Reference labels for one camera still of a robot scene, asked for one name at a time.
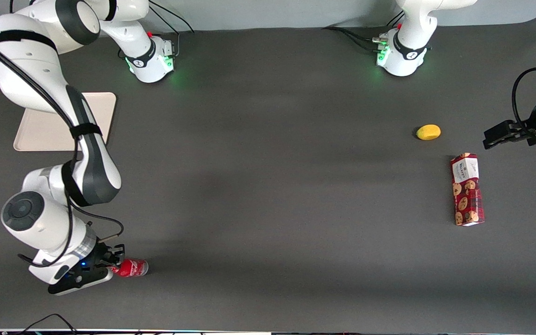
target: soda can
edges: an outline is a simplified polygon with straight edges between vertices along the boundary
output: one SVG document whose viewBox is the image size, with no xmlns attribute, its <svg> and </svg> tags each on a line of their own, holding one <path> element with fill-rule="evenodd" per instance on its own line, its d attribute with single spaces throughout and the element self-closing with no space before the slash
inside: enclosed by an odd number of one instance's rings
<svg viewBox="0 0 536 335">
<path fill-rule="evenodd" d="M 148 272 L 148 262 L 145 259 L 126 258 L 119 267 L 111 267 L 111 271 L 119 276 L 143 276 Z"/>
</svg>

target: white wall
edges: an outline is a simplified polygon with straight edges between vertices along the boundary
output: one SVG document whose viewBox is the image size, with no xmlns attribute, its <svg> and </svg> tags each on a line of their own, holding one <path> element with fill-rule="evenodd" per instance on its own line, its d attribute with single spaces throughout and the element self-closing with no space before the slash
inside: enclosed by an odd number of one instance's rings
<svg viewBox="0 0 536 335">
<path fill-rule="evenodd" d="M 399 9 L 393 0 L 155 0 L 180 13 L 197 30 L 234 30 L 271 27 L 324 27 L 385 25 Z M 14 8 L 28 5 L 15 0 Z M 0 0 L 0 13 L 8 1 Z M 162 13 L 178 30 L 186 26 Z M 497 25 L 536 17 L 536 0 L 479 0 L 473 6 L 434 12 L 440 25 Z M 153 32 L 168 27 L 150 11 L 142 21 Z"/>
</svg>

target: black cable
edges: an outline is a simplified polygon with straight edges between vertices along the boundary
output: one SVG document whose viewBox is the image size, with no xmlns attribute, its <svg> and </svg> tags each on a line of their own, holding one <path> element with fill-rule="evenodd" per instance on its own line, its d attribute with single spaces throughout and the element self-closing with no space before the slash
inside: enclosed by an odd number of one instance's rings
<svg viewBox="0 0 536 335">
<path fill-rule="evenodd" d="M 400 21 L 400 19 L 402 19 L 404 17 L 404 12 L 402 13 L 402 15 L 400 15 L 400 17 L 398 19 L 396 19 L 396 21 L 394 21 L 394 23 L 392 24 L 392 26 L 396 26 L 396 23 L 398 23 Z"/>
<path fill-rule="evenodd" d="M 194 31 L 194 28 L 192 28 L 192 26 L 189 25 L 189 23 L 187 21 L 185 21 L 185 19 L 183 17 L 180 17 L 179 15 L 177 15 L 176 13 L 173 13 L 172 11 L 164 8 L 163 6 L 160 6 L 159 4 L 157 4 L 156 2 L 154 1 L 150 1 L 151 4 L 159 7 L 160 9 L 163 9 L 164 11 L 170 13 L 171 15 L 173 15 L 174 17 L 177 17 L 178 19 L 180 19 L 181 21 L 183 21 L 188 27 L 189 27 L 189 30 L 191 30 L 191 32 L 193 32 L 195 34 L 195 31 Z"/>
<path fill-rule="evenodd" d="M 400 14 L 404 13 L 404 11 L 401 9 L 400 10 L 400 13 L 396 14 L 396 16 L 394 16 L 393 18 L 390 19 L 390 21 L 388 21 L 388 23 L 386 24 L 386 26 L 389 26 L 390 23 L 392 23 L 392 21 L 396 20 L 396 17 L 398 17 Z"/>
<path fill-rule="evenodd" d="M 343 33 L 345 36 L 347 36 L 351 41 L 353 41 L 353 43 L 355 43 L 357 46 L 361 47 L 361 49 L 364 49 L 366 51 L 374 51 L 375 49 L 372 49 L 372 48 L 369 48 L 369 47 L 366 47 L 364 46 L 363 44 L 360 44 L 359 41 L 355 40 L 355 38 L 353 38 L 353 36 L 351 34 L 348 34 L 347 32 L 343 31 L 343 30 L 340 30 L 340 29 L 331 29 L 330 27 L 324 27 L 322 29 L 326 29 L 326 30 L 336 30 L 338 32 L 341 32 Z"/>
<path fill-rule="evenodd" d="M 351 30 L 348 30 L 348 29 L 345 29 L 345 28 L 341 28 L 341 27 L 334 27 L 334 26 L 328 26 L 328 27 L 324 27 L 322 29 L 325 29 L 325 30 L 336 30 L 337 32 L 342 32 L 342 33 L 347 33 L 347 34 L 350 34 L 351 36 L 353 36 L 354 38 L 358 39 L 358 40 L 366 40 L 366 41 L 371 41 L 372 39 L 371 38 L 366 38 L 366 37 L 363 37 L 359 34 L 355 34 L 354 32 L 351 32 Z"/>
<path fill-rule="evenodd" d="M 61 316 L 61 315 L 59 315 L 57 313 L 49 314 L 49 315 L 45 316 L 44 318 L 38 320 L 37 322 L 32 322 L 32 324 L 30 324 L 30 326 L 26 327 L 23 331 L 19 332 L 18 334 L 26 333 L 26 331 L 28 329 L 32 328 L 35 324 L 38 324 L 39 322 L 43 322 L 44 320 L 47 320 L 51 316 L 57 316 L 58 318 L 60 318 L 63 322 L 66 323 L 67 327 L 72 331 L 72 334 L 76 335 L 77 329 L 75 329 L 74 326 L 72 326 L 63 316 Z"/>
<path fill-rule="evenodd" d="M 514 118 L 516 119 L 516 122 L 518 123 L 518 126 L 523 129 L 523 131 L 530 137 L 530 138 L 536 138 L 536 135 L 533 134 L 527 127 L 525 127 L 524 122 L 521 120 L 520 115 L 518 114 L 518 109 L 516 108 L 516 89 L 518 88 L 518 84 L 523 80 L 524 76 L 529 74 L 530 72 L 536 71 L 536 67 L 529 68 L 525 72 L 521 73 L 520 76 L 516 79 L 514 82 L 514 86 L 512 87 L 512 111 L 514 112 Z"/>
<path fill-rule="evenodd" d="M 177 32 L 177 30 L 175 30 L 175 28 L 173 28 L 173 26 L 170 25 L 169 22 L 166 21 L 166 19 L 164 19 L 164 17 L 162 17 L 157 11 L 154 10 L 154 8 L 150 7 L 151 11 L 153 11 L 153 13 L 155 13 L 161 20 L 162 22 L 166 23 L 172 30 L 173 32 L 175 32 L 175 34 L 177 34 L 177 51 L 176 53 L 173 55 L 173 57 L 177 57 L 179 55 L 179 50 L 180 50 L 180 38 L 179 38 L 179 32 Z"/>
<path fill-rule="evenodd" d="M 118 237 L 119 235 L 123 234 L 123 223 L 121 223 L 119 220 L 116 220 L 116 219 L 113 219 L 113 218 L 107 218 L 106 216 L 102 216 L 102 215 L 98 215 L 98 214 L 93 214 L 93 213 L 90 213 L 90 212 L 87 212 L 85 210 L 83 210 L 82 208 L 76 206 L 76 204 L 73 203 L 73 201 L 70 202 L 70 204 L 72 205 L 73 208 L 75 208 L 78 212 L 84 214 L 84 215 L 88 215 L 88 216 L 91 216 L 92 218 L 96 218 L 96 219 L 101 219 L 101 220 L 106 220 L 106 221 L 111 221 L 111 222 L 115 222 L 117 223 L 117 225 L 119 225 L 119 233 L 116 233 L 116 234 L 113 234 L 113 235 L 110 235 L 110 236 L 107 236 L 105 238 L 101 238 L 99 242 L 104 242 L 104 241 L 108 241 L 110 240 L 111 238 L 115 238 L 115 237 Z"/>
<path fill-rule="evenodd" d="M 57 114 L 62 118 L 62 120 L 66 123 L 68 127 L 72 127 L 72 121 L 70 121 L 69 117 L 63 113 L 63 110 L 57 104 L 57 102 L 49 95 L 49 93 L 37 82 L 34 81 L 34 79 L 30 78 L 30 76 L 24 72 L 19 66 L 17 66 L 13 61 L 11 61 L 6 55 L 3 55 L 3 53 L 0 52 L 0 62 L 7 66 L 11 72 L 19 76 L 25 83 L 27 83 L 34 91 L 36 91 L 37 94 L 39 94 L 50 106 L 53 108 Z M 74 140 L 74 153 L 72 156 L 72 161 L 70 162 L 70 171 L 73 173 L 74 165 L 77 161 L 77 150 L 78 149 L 78 142 L 77 140 Z M 18 254 L 18 257 L 32 265 L 33 267 L 37 268 L 46 268 L 50 267 L 51 265 L 55 264 L 57 261 L 61 259 L 61 257 L 64 256 L 65 252 L 68 250 L 70 246 L 70 240 L 72 237 L 73 232 L 73 215 L 72 215 L 72 208 L 70 208 L 70 196 L 66 191 L 66 200 L 67 200 L 67 216 L 68 216 L 68 222 L 69 222 L 69 228 L 68 228 L 68 235 L 67 235 L 67 241 L 63 248 L 63 251 L 53 260 L 51 263 L 47 264 L 36 264 L 34 263 L 34 259 L 30 259 L 29 257 Z"/>
<path fill-rule="evenodd" d="M 175 30 L 175 28 L 173 28 L 173 26 L 171 26 L 171 24 L 167 22 L 166 19 L 164 19 L 164 17 L 162 17 L 157 11 L 155 11 L 154 8 L 150 7 L 150 10 L 153 11 L 153 13 L 155 13 L 162 20 L 162 22 L 166 23 L 168 27 L 170 27 L 171 30 L 175 32 L 175 34 L 179 34 L 179 32 L 177 32 L 177 30 Z"/>
</svg>

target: yellow lemon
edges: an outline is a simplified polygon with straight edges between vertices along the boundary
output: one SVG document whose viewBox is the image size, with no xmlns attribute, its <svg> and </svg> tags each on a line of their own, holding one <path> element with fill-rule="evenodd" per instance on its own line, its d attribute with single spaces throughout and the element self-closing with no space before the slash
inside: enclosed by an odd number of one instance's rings
<svg viewBox="0 0 536 335">
<path fill-rule="evenodd" d="M 442 134 L 442 131 L 436 125 L 425 125 L 417 131 L 417 137 L 424 141 L 434 140 L 440 137 L 440 134 Z"/>
</svg>

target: beige tray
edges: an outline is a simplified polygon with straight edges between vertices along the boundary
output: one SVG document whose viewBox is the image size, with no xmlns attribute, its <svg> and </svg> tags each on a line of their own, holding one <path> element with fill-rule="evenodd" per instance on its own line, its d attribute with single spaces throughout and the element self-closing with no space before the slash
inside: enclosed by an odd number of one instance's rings
<svg viewBox="0 0 536 335">
<path fill-rule="evenodd" d="M 106 143 L 117 97 L 110 92 L 83 94 Z M 13 148 L 17 151 L 72 151 L 74 140 L 57 114 L 26 108 Z"/>
</svg>

